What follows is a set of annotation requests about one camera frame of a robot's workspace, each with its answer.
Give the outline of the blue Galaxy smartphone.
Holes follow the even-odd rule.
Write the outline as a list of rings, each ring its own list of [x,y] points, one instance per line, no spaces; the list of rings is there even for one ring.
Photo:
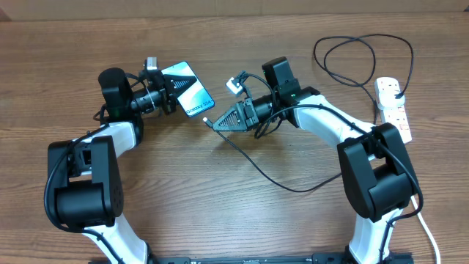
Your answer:
[[[212,96],[186,61],[167,67],[162,70],[162,73],[176,76],[195,76],[197,78],[194,85],[181,96],[177,96],[177,102],[188,117],[194,117],[215,106]]]

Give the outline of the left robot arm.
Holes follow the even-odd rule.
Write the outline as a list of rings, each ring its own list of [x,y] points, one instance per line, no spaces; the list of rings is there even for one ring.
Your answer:
[[[132,78],[142,89],[133,90]],[[156,263],[123,213],[118,158],[141,143],[144,114],[174,112],[177,97],[197,81],[192,73],[145,69],[133,76],[118,67],[104,70],[98,77],[105,99],[95,115],[99,128],[48,146],[43,202],[52,225],[90,238],[109,263]]]

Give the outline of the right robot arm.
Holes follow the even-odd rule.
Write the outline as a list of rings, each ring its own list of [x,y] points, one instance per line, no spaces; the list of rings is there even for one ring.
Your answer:
[[[302,88],[286,57],[262,65],[270,94],[247,96],[208,126],[216,133],[253,130],[257,138],[274,120],[287,120],[336,148],[347,199],[357,213],[353,237],[343,252],[314,253],[312,263],[413,263],[410,253],[389,249],[398,220],[413,196],[422,195],[397,127],[357,120],[313,87]]]

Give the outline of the white charger plug adapter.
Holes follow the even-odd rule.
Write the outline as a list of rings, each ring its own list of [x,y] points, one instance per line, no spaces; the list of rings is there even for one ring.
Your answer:
[[[405,104],[405,96],[401,92],[394,90],[386,91],[379,89],[377,93],[378,109],[394,109]]]

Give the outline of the white power strip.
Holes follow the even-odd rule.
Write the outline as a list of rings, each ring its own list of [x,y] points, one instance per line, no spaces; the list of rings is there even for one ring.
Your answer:
[[[399,82],[392,77],[377,78],[374,82],[374,88],[376,96],[379,89],[401,92]],[[394,109],[380,110],[380,116],[382,123],[389,122],[398,129],[400,136],[402,137],[402,141],[405,144],[412,140],[405,105]]]

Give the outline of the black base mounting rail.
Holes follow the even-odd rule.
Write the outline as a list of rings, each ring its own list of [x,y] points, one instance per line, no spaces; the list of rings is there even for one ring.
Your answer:
[[[189,257],[153,257],[149,263],[155,264],[346,264],[355,263],[345,253],[316,253],[312,256],[282,257],[222,257],[222,258],[189,258]]]

